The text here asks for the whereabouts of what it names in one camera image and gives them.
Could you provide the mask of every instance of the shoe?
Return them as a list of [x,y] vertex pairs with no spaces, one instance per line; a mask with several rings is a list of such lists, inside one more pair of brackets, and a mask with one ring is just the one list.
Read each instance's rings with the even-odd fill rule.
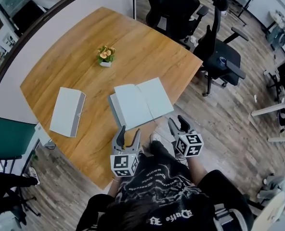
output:
[[160,142],[162,142],[161,136],[160,136],[158,133],[153,132],[153,133],[150,135],[150,142],[152,143],[152,141],[160,141]]
[[33,178],[36,178],[37,181],[38,181],[37,185],[40,185],[40,180],[38,178],[37,172],[36,172],[36,170],[33,167],[29,167],[29,176],[33,177]]

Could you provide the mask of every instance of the small flower pot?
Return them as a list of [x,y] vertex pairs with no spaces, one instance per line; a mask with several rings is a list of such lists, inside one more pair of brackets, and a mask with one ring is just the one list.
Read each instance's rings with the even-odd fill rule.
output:
[[111,62],[107,63],[107,62],[101,62],[100,65],[103,67],[110,67],[111,66]]

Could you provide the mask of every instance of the dark hair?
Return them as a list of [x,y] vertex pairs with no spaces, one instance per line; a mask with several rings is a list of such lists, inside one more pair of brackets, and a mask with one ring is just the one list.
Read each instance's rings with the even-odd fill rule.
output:
[[158,207],[151,200],[112,203],[98,222],[98,231],[143,231],[150,212]]

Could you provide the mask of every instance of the open book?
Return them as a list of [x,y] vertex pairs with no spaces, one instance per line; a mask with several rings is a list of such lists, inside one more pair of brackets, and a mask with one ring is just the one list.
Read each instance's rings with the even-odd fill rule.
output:
[[159,78],[115,87],[109,102],[118,126],[135,128],[171,111],[173,107]]

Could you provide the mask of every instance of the black and white marker cube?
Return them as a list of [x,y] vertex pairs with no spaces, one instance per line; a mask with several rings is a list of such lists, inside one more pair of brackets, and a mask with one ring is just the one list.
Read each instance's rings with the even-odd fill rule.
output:
[[112,172],[117,177],[133,176],[138,166],[136,154],[120,154],[110,156]]
[[198,156],[203,146],[202,137],[196,132],[193,134],[178,135],[176,149],[182,154],[179,157]]

